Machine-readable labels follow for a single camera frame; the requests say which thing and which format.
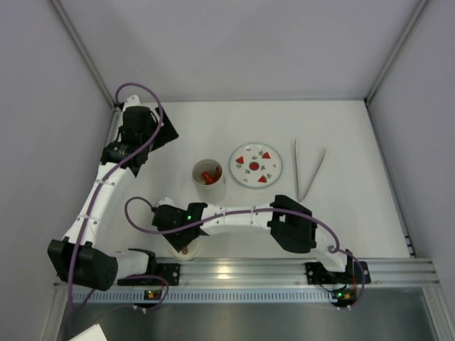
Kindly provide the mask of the white lid with wooden handle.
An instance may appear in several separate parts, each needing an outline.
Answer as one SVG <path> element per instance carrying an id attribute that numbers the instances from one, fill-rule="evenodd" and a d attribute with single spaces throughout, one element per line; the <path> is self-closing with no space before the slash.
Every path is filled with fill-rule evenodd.
<path id="1" fill-rule="evenodd" d="M 178 261 L 190 261 L 197 257 L 200 251 L 199 239 L 194 239 L 187 246 L 184 246 L 182 250 L 177 251 L 172 245 L 169 245 L 169 251 L 173 258 Z"/>

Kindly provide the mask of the metal serving tongs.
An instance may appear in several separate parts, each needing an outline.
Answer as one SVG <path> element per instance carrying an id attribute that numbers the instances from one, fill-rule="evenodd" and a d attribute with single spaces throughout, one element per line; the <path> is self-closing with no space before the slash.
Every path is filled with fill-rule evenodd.
<path id="1" fill-rule="evenodd" d="M 294 192 L 298 202 L 303 202 L 308 197 L 320 173 L 327 153 L 328 147 L 323 146 L 314 155 L 310 156 L 309 161 L 304 160 L 302 158 L 300 141 L 298 138 L 293 140 L 291 157 L 294 174 Z"/>

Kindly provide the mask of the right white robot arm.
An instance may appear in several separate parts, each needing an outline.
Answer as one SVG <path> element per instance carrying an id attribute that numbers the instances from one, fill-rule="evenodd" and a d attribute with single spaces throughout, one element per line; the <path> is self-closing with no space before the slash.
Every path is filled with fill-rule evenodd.
<path id="1" fill-rule="evenodd" d="M 312 254 L 310 282 L 320 284 L 366 284 L 366 267 L 347 249 L 327 224 L 286 195 L 273 202 L 252 207 L 216 206 L 192 202 L 186 209 L 161 202 L 152 220 L 177 252 L 199 237 L 221 234 L 263 234 L 286 252 Z"/>

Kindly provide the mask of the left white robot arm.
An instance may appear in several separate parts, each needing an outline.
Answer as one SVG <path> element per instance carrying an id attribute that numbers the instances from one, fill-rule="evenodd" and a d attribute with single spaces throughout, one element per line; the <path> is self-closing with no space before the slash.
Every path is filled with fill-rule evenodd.
<path id="1" fill-rule="evenodd" d="M 118 280 L 145 274 L 153 254 L 140 249 L 107 253 L 108 234 L 129 186 L 149 154 L 178 138 L 161 105 L 152 107 L 139 95 L 120 105 L 116 138 L 102 151 L 92 189 L 72 226 L 48 245 L 58 278 L 68 284 L 107 291 Z"/>

